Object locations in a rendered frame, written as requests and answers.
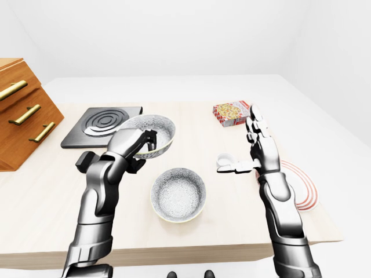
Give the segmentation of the silver robot right hand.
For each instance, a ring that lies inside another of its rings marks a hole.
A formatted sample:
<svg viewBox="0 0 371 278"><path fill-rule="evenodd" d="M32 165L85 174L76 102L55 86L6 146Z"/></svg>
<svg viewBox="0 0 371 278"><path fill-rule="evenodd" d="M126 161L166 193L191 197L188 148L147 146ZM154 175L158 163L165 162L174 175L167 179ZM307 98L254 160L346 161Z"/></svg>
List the silver robot right hand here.
<svg viewBox="0 0 371 278"><path fill-rule="evenodd" d="M245 121L246 138L251 144L250 155L252 161L240 161L220 166L218 173L249 173L253 169L262 175L280 171L278 148L270 136L267 122L264 120L256 104L249 108L249 115Z"/></svg>

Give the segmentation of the printed red food box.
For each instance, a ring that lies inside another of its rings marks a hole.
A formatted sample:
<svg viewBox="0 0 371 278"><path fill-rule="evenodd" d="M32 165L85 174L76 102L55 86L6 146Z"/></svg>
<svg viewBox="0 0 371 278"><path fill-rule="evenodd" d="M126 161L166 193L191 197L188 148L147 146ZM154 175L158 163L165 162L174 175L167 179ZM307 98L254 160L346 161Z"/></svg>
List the printed red food box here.
<svg viewBox="0 0 371 278"><path fill-rule="evenodd" d="M215 105L213 114L223 127L229 127L245 123L249 110L250 105L241 100Z"/></svg>

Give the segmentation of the patterned black white bowl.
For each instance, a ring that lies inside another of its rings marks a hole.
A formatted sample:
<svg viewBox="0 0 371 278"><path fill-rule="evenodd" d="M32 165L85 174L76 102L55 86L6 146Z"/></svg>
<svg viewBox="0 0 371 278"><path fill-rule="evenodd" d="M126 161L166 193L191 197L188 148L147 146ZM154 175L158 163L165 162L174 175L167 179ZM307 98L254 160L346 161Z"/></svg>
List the patterned black white bowl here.
<svg viewBox="0 0 371 278"><path fill-rule="evenodd" d="M185 223L202 212L206 203L206 186L196 172L173 168L154 181L150 200L153 210L163 220Z"/></svg>
<svg viewBox="0 0 371 278"><path fill-rule="evenodd" d="M164 154L171 146L176 131L174 123L169 118L161 115L135 116L124 122L120 129L140 129L142 131L151 129L157 132L156 149L149 151L148 145L144 145L134 155L137 159L152 159Z"/></svg>

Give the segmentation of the silver robot left hand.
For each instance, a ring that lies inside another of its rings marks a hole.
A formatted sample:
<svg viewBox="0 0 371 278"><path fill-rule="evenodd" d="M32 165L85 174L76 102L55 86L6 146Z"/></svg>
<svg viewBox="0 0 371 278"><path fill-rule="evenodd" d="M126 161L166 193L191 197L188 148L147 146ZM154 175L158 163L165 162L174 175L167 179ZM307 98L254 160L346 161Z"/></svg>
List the silver robot left hand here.
<svg viewBox="0 0 371 278"><path fill-rule="evenodd" d="M120 129L107 145L107 151L117 153L123 157L128 163L127 172L136 174L146 163L145 159L136 160L134 155L147 144L149 151L153 151L157 147L157 132L147 129Z"/></svg>

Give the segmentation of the white plate with red rings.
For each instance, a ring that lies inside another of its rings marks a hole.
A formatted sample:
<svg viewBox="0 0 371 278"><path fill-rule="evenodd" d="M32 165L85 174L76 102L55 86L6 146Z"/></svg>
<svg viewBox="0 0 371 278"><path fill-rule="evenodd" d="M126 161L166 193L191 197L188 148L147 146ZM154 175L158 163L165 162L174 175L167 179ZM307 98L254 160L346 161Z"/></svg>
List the white plate with red rings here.
<svg viewBox="0 0 371 278"><path fill-rule="evenodd" d="M281 160L281 172L286 175L288 184L295 192L295 203L299 211L310 211L319 202L318 190L310 178L301 168L286 160Z"/></svg>

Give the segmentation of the wooden cabinet drawer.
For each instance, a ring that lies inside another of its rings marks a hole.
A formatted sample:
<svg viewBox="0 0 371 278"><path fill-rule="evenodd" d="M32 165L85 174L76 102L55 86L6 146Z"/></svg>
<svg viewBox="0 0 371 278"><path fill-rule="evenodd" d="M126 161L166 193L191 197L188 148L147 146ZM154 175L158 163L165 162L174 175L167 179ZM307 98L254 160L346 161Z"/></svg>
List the wooden cabinet drawer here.
<svg viewBox="0 0 371 278"><path fill-rule="evenodd" d="M15 171L40 145L30 141L43 129L43 125L55 122L58 125L64 116L58 108L41 108L20 126L0 116L0 171Z"/></svg>
<svg viewBox="0 0 371 278"><path fill-rule="evenodd" d="M13 123L35 105L40 105L40 109L22 124ZM0 141L34 138L43 130L43 125L54 122L57 118L56 107L42 88L24 88L0 101Z"/></svg>
<svg viewBox="0 0 371 278"><path fill-rule="evenodd" d="M25 80L28 85L3 101L0 101L0 112L14 106L41 85L38 78L24 61L0 70L0 92L8 88L12 83L22 80Z"/></svg>

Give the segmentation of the wooden cabinet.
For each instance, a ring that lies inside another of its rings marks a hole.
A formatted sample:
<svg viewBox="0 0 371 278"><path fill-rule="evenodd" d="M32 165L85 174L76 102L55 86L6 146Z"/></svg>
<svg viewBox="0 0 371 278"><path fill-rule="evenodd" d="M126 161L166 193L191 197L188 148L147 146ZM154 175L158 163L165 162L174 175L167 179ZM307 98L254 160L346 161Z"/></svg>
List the wooden cabinet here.
<svg viewBox="0 0 371 278"><path fill-rule="evenodd" d="M23 58L0 58L0 171L15 171L64 119Z"/></svg>

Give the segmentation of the flat dark stove plate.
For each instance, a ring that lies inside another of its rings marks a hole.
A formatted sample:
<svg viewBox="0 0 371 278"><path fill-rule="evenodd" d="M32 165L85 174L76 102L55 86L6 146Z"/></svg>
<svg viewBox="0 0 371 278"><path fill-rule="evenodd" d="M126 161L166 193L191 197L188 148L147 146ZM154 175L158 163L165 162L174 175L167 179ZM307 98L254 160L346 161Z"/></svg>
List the flat dark stove plate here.
<svg viewBox="0 0 371 278"><path fill-rule="evenodd" d="M61 142L62 148L104 148L123 122L141 115L143 107L91 107Z"/></svg>

